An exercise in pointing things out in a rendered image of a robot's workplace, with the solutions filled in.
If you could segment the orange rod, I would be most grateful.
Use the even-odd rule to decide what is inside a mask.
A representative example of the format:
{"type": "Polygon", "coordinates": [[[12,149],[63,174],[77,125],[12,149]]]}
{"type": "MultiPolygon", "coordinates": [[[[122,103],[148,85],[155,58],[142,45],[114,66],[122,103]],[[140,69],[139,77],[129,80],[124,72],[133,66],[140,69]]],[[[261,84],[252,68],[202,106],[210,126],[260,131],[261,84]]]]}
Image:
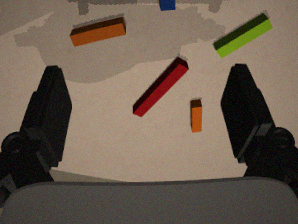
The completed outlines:
{"type": "Polygon", "coordinates": [[[202,130],[202,104],[201,100],[190,100],[192,133],[202,130]]]}
{"type": "Polygon", "coordinates": [[[120,17],[72,29],[70,38],[76,47],[122,35],[126,35],[126,26],[123,17],[120,17]]]}

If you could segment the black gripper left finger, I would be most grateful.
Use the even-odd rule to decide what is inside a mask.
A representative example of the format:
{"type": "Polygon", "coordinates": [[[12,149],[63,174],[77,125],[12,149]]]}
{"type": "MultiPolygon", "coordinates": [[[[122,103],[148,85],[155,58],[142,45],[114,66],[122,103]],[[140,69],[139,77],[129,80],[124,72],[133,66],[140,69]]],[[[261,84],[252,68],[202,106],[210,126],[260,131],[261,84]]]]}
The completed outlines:
{"type": "Polygon", "coordinates": [[[49,171],[62,161],[71,111],[62,69],[46,66],[19,132],[7,135],[1,144],[0,208],[14,190],[54,181],[49,171]]]}

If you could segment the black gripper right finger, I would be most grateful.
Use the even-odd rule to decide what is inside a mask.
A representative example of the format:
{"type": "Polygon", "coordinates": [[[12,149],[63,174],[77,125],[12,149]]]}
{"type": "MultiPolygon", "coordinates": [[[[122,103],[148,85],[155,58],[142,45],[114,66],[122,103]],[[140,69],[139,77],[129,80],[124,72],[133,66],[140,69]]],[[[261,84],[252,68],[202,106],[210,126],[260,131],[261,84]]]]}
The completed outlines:
{"type": "Polygon", "coordinates": [[[279,180],[289,185],[298,199],[298,148],[294,137],[287,129],[275,126],[246,64],[231,67],[221,109],[233,155],[238,164],[248,166],[243,177],[279,180]]]}

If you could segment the red rod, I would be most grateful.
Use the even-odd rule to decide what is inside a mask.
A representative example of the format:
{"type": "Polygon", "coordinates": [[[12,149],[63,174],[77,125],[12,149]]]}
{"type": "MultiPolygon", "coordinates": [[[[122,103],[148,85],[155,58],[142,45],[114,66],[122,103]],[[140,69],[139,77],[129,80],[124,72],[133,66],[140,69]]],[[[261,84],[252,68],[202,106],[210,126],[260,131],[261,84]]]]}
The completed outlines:
{"type": "Polygon", "coordinates": [[[187,62],[177,57],[133,105],[133,114],[142,117],[188,70],[187,62]]]}

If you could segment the lime green rod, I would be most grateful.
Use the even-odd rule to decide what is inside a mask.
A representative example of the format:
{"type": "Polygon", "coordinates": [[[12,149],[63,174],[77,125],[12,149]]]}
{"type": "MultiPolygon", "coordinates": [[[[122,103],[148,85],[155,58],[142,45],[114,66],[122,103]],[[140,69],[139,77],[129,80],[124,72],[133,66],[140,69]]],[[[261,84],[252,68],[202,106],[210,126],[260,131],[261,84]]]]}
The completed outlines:
{"type": "Polygon", "coordinates": [[[216,41],[213,45],[219,56],[224,58],[272,28],[270,20],[264,13],[262,13],[216,41]]]}

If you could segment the small blue cube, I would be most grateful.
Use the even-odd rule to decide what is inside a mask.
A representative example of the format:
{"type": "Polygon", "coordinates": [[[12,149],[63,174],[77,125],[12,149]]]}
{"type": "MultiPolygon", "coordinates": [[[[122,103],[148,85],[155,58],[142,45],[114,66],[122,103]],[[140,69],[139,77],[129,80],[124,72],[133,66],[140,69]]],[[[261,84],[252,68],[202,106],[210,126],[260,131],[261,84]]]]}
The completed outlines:
{"type": "Polygon", "coordinates": [[[175,0],[159,0],[160,10],[175,10],[175,0]]]}

